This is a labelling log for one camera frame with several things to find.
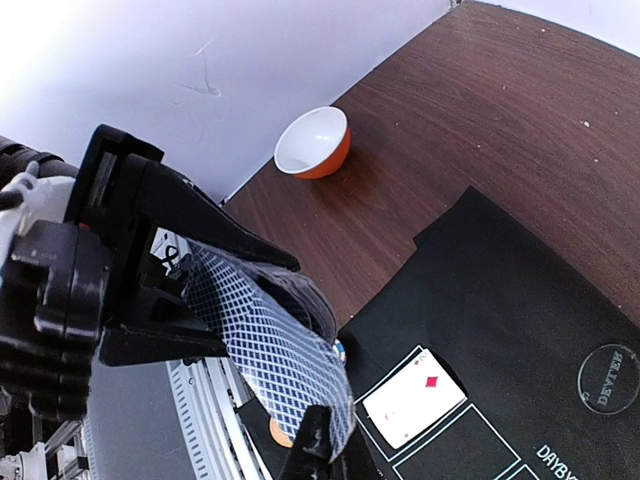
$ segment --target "brown wooden surface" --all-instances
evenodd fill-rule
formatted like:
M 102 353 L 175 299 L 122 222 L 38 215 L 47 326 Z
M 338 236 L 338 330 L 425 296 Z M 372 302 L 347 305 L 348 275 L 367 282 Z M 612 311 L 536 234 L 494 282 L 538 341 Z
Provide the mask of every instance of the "brown wooden surface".
M 341 171 L 263 168 L 228 204 L 297 255 L 348 321 L 474 185 L 640 323 L 640 59 L 465 3 L 337 103 Z

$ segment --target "round logo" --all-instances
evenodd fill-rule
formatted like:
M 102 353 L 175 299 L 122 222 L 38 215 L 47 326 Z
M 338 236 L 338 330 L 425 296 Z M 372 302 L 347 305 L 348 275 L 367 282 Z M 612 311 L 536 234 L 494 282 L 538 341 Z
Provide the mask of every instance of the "round logo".
M 601 415 L 629 408 L 640 393 L 638 356 L 615 343 L 595 349 L 578 372 L 578 393 L 589 410 Z

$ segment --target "playing card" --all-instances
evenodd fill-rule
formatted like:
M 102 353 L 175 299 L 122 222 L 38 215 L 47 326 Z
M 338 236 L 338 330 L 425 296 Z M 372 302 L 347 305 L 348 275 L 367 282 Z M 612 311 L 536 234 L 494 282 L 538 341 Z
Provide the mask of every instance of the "playing card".
M 423 350 L 363 402 L 373 424 L 398 449 L 466 400 L 429 350 Z

